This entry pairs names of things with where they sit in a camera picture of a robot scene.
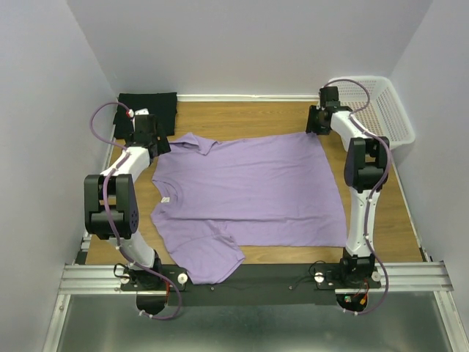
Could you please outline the purple t shirt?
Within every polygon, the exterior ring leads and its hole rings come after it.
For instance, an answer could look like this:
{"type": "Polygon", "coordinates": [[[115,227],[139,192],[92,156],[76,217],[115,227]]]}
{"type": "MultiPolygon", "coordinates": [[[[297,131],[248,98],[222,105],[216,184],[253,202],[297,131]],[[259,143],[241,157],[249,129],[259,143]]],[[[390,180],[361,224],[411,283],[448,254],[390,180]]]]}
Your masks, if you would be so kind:
{"type": "Polygon", "coordinates": [[[225,281],[244,246],[343,247],[347,224],[319,138],[291,133],[218,142],[188,133],[160,156],[152,221],[196,285],[225,281]]]}

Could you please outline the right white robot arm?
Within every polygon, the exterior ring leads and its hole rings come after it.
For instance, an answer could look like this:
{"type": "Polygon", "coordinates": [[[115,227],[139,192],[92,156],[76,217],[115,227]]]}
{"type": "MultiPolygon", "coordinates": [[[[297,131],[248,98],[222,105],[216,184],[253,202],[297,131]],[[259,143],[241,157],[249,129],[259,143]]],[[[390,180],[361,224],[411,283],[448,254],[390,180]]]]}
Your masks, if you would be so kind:
{"type": "Polygon", "coordinates": [[[342,258],[338,264],[324,265],[322,272],[335,288],[355,288],[370,280],[375,272],[374,218],[380,192],[391,168],[389,141],[368,131],[356,118],[371,97],[365,86],[349,78],[332,80],[320,88],[320,102],[311,106],[306,133],[326,136],[335,131],[347,151],[344,181],[351,195],[350,226],[342,258]],[[366,96],[365,104],[353,110],[341,104],[337,83],[352,83],[366,96]]]}

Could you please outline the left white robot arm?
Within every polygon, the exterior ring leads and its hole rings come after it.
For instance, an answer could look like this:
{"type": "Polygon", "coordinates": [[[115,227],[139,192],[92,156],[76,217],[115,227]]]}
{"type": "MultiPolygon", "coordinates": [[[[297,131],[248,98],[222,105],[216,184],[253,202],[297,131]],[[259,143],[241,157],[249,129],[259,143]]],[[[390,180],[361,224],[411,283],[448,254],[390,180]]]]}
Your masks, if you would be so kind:
{"type": "Polygon", "coordinates": [[[153,290],[161,282],[167,289],[174,284],[162,272],[158,253],[139,232],[139,209],[134,182],[148,169],[154,158],[171,151],[164,127],[147,110],[128,112],[133,131],[120,157],[99,174],[84,180],[86,231],[108,241],[125,258],[129,279],[137,273],[138,282],[153,290]]]}

